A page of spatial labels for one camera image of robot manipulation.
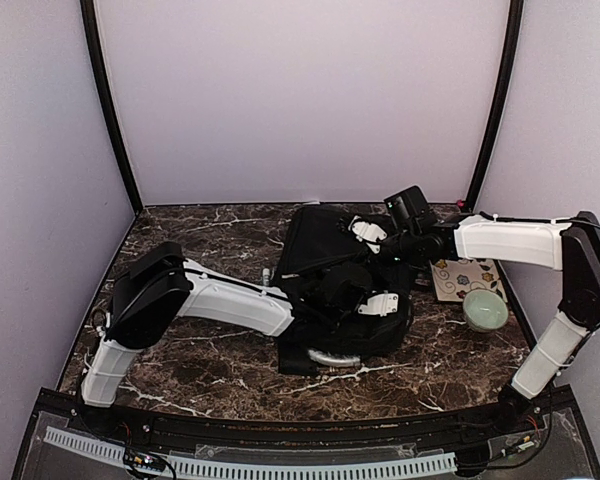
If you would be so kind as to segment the black student backpack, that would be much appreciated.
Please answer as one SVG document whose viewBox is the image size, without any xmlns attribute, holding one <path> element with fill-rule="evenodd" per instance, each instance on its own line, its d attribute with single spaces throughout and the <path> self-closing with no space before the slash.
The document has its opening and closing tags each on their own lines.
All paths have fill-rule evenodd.
<svg viewBox="0 0 600 480">
<path fill-rule="evenodd" d="M 278 370 L 315 376 L 315 349 L 367 359 L 399 349 L 414 320 L 410 271 L 381 262 L 348 231 L 352 220 L 395 228 L 386 215 L 304 206 L 292 216 L 272 279 L 292 304 L 292 323 L 277 339 Z"/>
</svg>

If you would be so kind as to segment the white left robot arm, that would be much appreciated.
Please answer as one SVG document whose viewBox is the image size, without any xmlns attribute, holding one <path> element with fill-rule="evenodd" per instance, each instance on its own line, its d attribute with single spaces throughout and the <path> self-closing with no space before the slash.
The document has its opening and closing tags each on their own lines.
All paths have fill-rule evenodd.
<svg viewBox="0 0 600 480">
<path fill-rule="evenodd" d="M 137 355 L 156 345 L 182 317 L 213 320 L 275 340 L 278 370 L 314 376 L 386 355 L 412 322 L 407 293 L 390 284 L 367 257 L 352 255 L 296 272 L 272 286 L 227 276 L 184 257 L 165 242 L 134 262 L 114 283 L 99 343 L 86 360 L 81 417 L 100 436 L 121 427 L 112 407 Z"/>
</svg>

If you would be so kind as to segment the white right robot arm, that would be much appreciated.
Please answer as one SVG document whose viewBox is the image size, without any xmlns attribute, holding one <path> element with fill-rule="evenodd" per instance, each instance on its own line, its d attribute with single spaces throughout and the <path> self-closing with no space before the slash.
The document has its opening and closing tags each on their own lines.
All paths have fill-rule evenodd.
<svg viewBox="0 0 600 480">
<path fill-rule="evenodd" d="M 555 219 L 425 215 L 397 221 L 393 233 L 353 216 L 343 228 L 390 264 L 487 259 L 544 270 L 560 279 L 560 286 L 550 290 L 558 301 L 554 315 L 510 380 L 514 395 L 491 410 L 490 424 L 501 434 L 514 432 L 527 420 L 526 400 L 567 369 L 600 329 L 600 224 L 591 212 Z"/>
</svg>

